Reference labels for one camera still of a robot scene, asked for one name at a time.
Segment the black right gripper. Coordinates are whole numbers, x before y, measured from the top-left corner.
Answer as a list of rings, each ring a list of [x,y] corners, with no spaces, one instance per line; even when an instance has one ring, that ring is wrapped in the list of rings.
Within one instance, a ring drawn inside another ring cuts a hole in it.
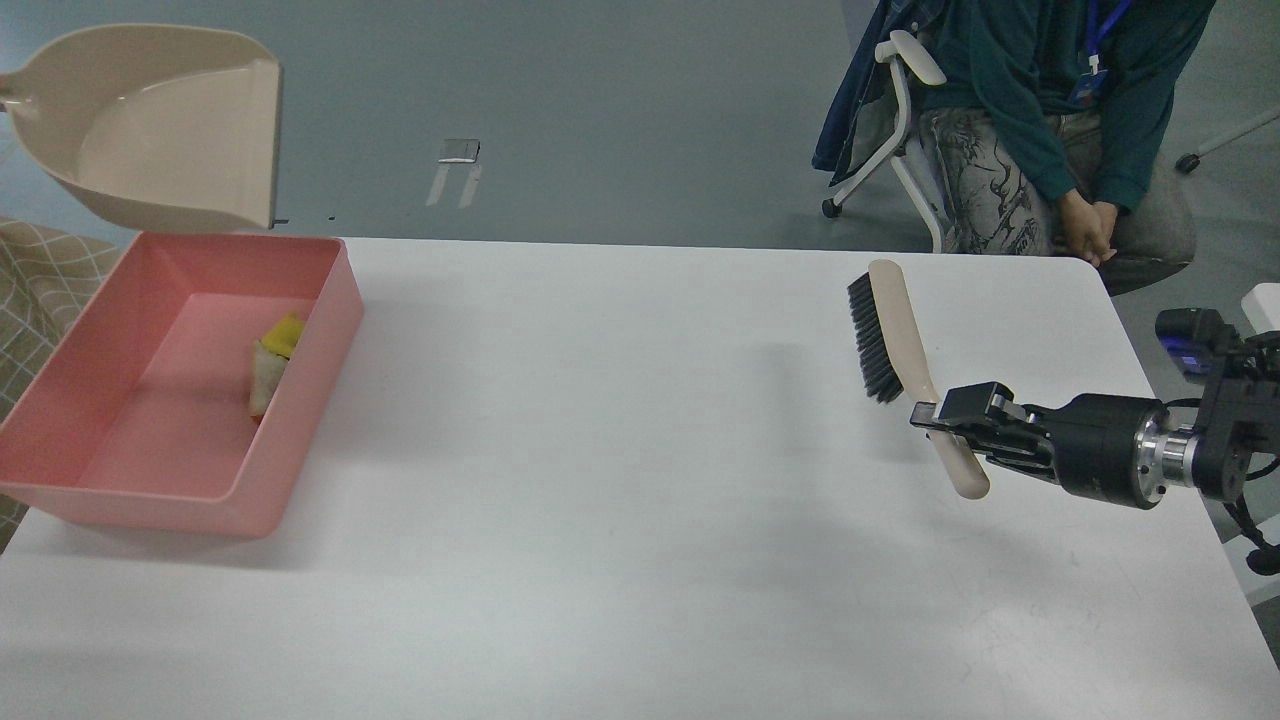
[[[1009,387],[989,380],[915,404],[910,424],[946,430],[987,462],[1056,480],[1070,495],[1151,510],[1160,495],[1139,473],[1139,438],[1162,413],[1155,398],[1078,395],[1047,410],[1043,427]]]

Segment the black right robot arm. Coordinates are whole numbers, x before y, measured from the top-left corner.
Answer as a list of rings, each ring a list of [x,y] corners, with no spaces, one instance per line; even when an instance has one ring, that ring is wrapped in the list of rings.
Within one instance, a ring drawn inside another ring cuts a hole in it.
[[[1155,323],[1158,342],[1181,374],[1202,388],[1184,398],[1196,410],[1176,425],[1174,402],[1078,395],[1061,407],[1018,404],[997,382],[951,389],[919,402],[911,423],[947,430],[988,462],[1084,498],[1153,509],[1174,486],[1219,501],[1254,548],[1245,564],[1277,574],[1277,546],[1251,516],[1245,484],[1277,469],[1252,468],[1277,456],[1277,333],[1242,336],[1207,307],[1169,309]]]

